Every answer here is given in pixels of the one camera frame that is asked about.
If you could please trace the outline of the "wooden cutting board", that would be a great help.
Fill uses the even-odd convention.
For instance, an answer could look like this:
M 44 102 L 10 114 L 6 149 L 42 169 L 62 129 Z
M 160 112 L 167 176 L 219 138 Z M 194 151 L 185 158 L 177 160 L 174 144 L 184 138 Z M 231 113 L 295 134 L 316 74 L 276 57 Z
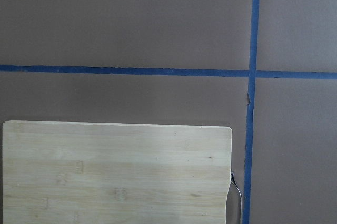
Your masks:
M 225 223 L 229 127 L 7 121 L 3 223 Z

